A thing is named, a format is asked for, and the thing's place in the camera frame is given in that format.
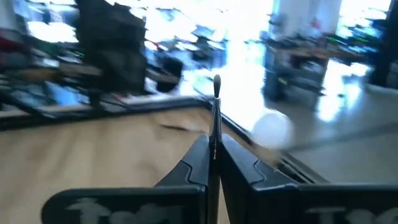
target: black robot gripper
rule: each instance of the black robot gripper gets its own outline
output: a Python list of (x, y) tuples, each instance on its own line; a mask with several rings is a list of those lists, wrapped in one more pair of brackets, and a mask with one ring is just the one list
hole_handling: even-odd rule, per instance
[(222, 134), (219, 76), (214, 86), (210, 135), (159, 183), (60, 192), (42, 208), (43, 224), (215, 224), (220, 180), (231, 224), (396, 223), (397, 186), (298, 184)]

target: white ball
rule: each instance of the white ball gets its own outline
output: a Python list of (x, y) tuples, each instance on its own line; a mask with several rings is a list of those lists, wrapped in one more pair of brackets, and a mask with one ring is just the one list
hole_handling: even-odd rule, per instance
[(293, 123), (286, 115), (268, 110), (254, 124), (251, 138), (261, 147), (280, 150), (291, 141), (293, 129)]

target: ping pong ball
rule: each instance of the ping pong ball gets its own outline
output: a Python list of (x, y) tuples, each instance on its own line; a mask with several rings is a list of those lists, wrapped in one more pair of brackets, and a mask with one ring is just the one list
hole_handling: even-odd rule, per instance
[(293, 123), (284, 114), (269, 110), (254, 124), (251, 138), (254, 143), (270, 150), (283, 149), (293, 135)]

